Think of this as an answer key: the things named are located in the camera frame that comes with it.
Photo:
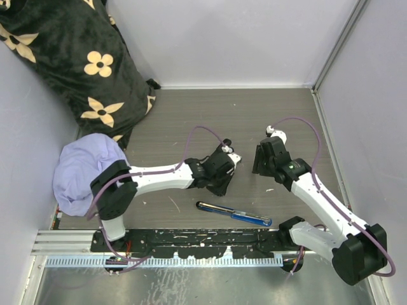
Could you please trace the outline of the blue stapler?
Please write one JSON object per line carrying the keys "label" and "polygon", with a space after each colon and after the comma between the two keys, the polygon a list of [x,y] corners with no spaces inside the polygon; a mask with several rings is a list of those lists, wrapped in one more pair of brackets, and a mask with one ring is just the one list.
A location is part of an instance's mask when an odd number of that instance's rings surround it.
{"label": "blue stapler", "polygon": [[256,215],[249,212],[243,212],[241,210],[236,210],[233,208],[222,207],[210,203],[204,203],[202,201],[196,202],[196,207],[201,211],[212,212],[221,215],[228,215],[232,219],[248,222],[259,226],[270,227],[272,225],[272,219],[269,217]]}

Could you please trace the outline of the black stapler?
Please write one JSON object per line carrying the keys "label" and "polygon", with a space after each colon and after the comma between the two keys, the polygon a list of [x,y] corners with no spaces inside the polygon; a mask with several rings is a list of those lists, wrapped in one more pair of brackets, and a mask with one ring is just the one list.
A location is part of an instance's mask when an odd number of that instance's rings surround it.
{"label": "black stapler", "polygon": [[220,148],[223,152],[225,153],[233,153],[234,150],[231,146],[231,140],[230,139],[224,139],[220,145]]}

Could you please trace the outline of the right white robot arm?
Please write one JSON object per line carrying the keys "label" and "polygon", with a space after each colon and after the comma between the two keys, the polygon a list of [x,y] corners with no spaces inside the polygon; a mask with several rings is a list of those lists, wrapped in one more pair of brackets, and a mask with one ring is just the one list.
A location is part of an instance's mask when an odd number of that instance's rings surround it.
{"label": "right white robot arm", "polygon": [[327,190],[311,166],[292,159],[285,147],[286,135],[269,133],[256,146],[252,172],[272,177],[304,202],[318,216],[326,230],[295,216],[279,225],[279,243],[286,250],[303,246],[330,261],[336,274],[348,285],[377,273],[387,266],[387,233],[384,228],[356,216]]}

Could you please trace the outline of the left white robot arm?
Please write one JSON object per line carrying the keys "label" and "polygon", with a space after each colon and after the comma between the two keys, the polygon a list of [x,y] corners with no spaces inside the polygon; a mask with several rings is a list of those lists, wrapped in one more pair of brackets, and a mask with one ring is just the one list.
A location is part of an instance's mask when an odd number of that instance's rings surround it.
{"label": "left white robot arm", "polygon": [[113,252],[127,245],[123,214],[133,198],[166,189],[203,189],[224,196],[242,157],[232,148],[217,148],[203,159],[188,158],[179,164],[140,168],[115,161],[91,183],[92,206],[105,232],[105,245]]}

